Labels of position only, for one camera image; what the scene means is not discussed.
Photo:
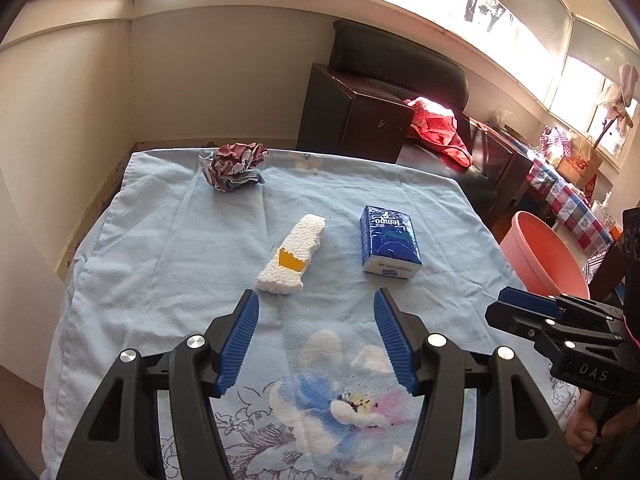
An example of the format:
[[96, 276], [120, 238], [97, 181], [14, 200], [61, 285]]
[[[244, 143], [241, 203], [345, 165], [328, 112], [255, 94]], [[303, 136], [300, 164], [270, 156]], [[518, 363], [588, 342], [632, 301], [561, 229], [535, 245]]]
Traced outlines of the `person's right hand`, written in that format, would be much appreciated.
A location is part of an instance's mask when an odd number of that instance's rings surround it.
[[575, 411], [565, 429], [565, 440], [576, 463], [579, 463], [593, 445], [602, 443], [608, 438], [608, 433], [598, 430], [597, 423], [590, 415], [592, 393], [586, 390], [580, 392]]

